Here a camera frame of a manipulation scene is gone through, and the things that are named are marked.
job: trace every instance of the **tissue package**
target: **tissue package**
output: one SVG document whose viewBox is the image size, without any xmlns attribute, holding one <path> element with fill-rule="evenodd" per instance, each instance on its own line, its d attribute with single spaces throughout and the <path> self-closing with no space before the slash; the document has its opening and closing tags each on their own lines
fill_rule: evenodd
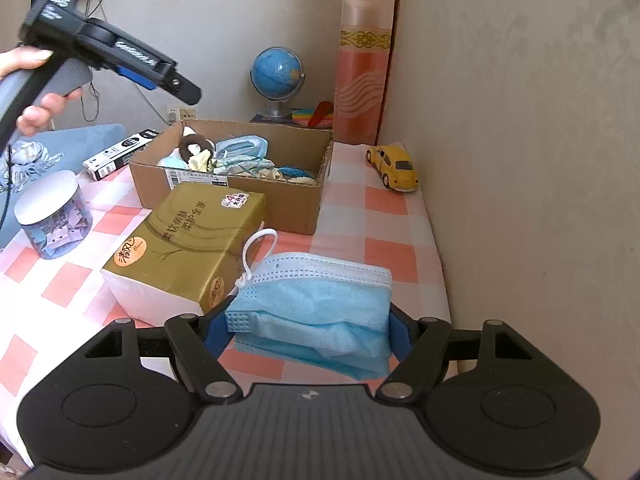
<svg viewBox="0 0 640 480">
<path fill-rule="evenodd" d="M 226 298 L 244 268 L 242 248 L 266 214 L 262 193 L 183 182 L 116 250 L 102 275 L 126 313 L 162 326 L 201 316 Z M 252 245 L 252 261 L 260 244 Z"/>
</svg>

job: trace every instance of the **human hand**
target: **human hand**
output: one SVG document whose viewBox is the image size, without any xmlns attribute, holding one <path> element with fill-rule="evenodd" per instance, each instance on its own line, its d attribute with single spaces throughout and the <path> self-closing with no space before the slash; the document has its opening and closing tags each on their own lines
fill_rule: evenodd
<svg viewBox="0 0 640 480">
<path fill-rule="evenodd" d="M 50 50 L 39 50 L 32 46 L 19 46 L 9 52 L 0 53 L 0 79 L 19 68 L 38 68 L 47 62 L 51 54 Z M 47 94 L 42 98 L 39 106 L 29 106 L 24 109 L 16 121 L 16 126 L 25 135 L 34 136 L 39 129 L 49 124 L 53 115 L 59 114 L 65 108 L 67 101 L 79 99 L 81 95 L 82 90 L 79 88 L 67 97 Z"/>
</svg>

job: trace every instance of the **open cardboard box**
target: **open cardboard box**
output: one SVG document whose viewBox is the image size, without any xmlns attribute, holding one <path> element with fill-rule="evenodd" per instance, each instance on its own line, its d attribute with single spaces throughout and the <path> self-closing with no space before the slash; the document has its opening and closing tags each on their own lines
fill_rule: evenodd
<svg viewBox="0 0 640 480">
<path fill-rule="evenodd" d="M 294 166 L 311 173 L 318 181 L 316 186 L 248 176 L 229 176 L 226 179 L 231 188 L 266 195 L 267 227 L 303 235 L 312 235 L 316 231 L 322 188 L 334 148 L 334 133 L 329 130 L 301 130 L 282 124 L 229 121 L 175 123 L 129 161 L 143 207 L 156 208 L 171 191 L 166 168 L 156 164 L 178 146 L 185 126 L 213 142 L 245 135 L 263 137 L 269 142 L 267 158 L 277 168 Z M 181 174 L 190 174 L 194 179 L 207 175 L 197 171 L 179 171 Z"/>
</svg>

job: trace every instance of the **wall socket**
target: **wall socket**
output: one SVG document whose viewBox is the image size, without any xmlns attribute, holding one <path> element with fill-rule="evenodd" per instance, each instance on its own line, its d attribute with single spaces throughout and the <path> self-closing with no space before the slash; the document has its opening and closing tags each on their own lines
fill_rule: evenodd
<svg viewBox="0 0 640 480">
<path fill-rule="evenodd" d="M 196 109 L 193 107 L 167 105 L 166 120 L 173 124 L 177 121 L 187 121 L 196 118 Z"/>
</svg>

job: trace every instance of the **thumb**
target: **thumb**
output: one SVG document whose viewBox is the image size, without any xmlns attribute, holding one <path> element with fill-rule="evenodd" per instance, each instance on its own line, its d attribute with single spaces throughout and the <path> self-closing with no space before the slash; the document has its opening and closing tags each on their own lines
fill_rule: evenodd
<svg viewBox="0 0 640 480">
<path fill-rule="evenodd" d="M 19 46 L 0 54 L 0 77 L 9 75 L 19 68 L 37 68 L 44 65 L 53 54 L 50 50 L 40 50 L 32 46 Z"/>
</svg>

